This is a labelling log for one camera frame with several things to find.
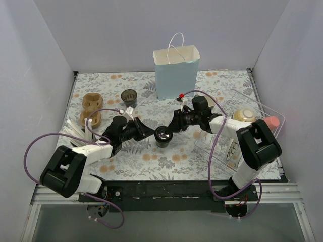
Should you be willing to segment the black plastic cup lid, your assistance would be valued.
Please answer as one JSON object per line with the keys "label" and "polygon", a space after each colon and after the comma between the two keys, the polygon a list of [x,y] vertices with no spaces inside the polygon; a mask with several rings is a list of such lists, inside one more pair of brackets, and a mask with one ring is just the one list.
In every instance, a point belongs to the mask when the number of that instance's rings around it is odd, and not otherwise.
{"label": "black plastic cup lid", "polygon": [[172,140],[173,133],[166,132],[166,128],[166,126],[159,126],[158,128],[156,128],[154,137],[157,142],[168,143]]}

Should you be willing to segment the dark takeout coffee cup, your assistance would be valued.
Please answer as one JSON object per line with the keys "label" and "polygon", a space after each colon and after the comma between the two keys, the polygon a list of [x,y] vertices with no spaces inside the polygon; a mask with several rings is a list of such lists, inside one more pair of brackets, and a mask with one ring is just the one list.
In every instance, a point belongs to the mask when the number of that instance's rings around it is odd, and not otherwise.
{"label": "dark takeout coffee cup", "polygon": [[157,140],[156,141],[156,144],[157,144],[157,146],[158,147],[160,147],[160,148],[165,148],[165,147],[167,147],[168,146],[168,144],[169,144],[169,140],[166,140],[166,141],[160,141],[160,140]]}

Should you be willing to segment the light blue paper bag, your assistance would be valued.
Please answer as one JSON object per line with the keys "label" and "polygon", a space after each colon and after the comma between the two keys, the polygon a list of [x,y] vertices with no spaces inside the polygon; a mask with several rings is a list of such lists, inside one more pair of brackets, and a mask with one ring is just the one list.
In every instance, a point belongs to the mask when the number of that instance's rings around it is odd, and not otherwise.
{"label": "light blue paper bag", "polygon": [[159,100],[176,98],[195,88],[200,54],[194,45],[184,44],[183,33],[174,34],[166,49],[152,55]]}

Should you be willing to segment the brown cardboard cup carrier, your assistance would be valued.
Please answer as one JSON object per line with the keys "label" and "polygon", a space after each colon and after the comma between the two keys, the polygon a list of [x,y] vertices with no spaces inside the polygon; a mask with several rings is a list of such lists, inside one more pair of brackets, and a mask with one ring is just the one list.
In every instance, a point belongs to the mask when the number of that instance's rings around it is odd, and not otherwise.
{"label": "brown cardboard cup carrier", "polygon": [[94,111],[101,109],[103,106],[103,98],[99,93],[87,93],[82,100],[83,111],[80,114],[79,123],[85,127],[85,119],[92,119],[92,127],[98,128],[101,123],[100,111],[91,115]]}

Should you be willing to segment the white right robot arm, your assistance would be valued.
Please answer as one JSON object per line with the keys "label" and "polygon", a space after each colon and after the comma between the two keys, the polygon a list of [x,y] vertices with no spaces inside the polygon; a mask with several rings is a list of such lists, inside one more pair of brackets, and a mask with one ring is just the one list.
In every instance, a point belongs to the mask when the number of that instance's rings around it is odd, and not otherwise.
{"label": "white right robot arm", "polygon": [[192,108],[183,105],[174,111],[166,132],[179,133],[189,126],[198,125],[202,130],[215,134],[215,142],[220,135],[237,141],[243,157],[242,164],[229,178],[227,186],[218,191],[210,188],[210,191],[218,199],[242,199],[247,194],[247,188],[257,180],[260,171],[281,156],[280,145],[263,119],[250,123],[228,118],[225,114],[215,114],[204,96],[194,97],[192,105]]}

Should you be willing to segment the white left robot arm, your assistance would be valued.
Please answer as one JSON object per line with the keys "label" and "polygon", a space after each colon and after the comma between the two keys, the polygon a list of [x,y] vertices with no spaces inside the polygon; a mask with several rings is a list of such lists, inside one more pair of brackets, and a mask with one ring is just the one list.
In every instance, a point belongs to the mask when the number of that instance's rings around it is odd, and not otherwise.
{"label": "white left robot arm", "polygon": [[115,156],[128,140],[141,141],[154,135],[155,130],[146,126],[139,118],[127,121],[123,116],[113,118],[102,134],[110,143],[104,145],[101,139],[95,145],[69,148],[59,146],[40,176],[40,183],[68,198],[74,193],[90,193],[98,202],[107,197],[103,180],[94,175],[86,175],[84,167]]}

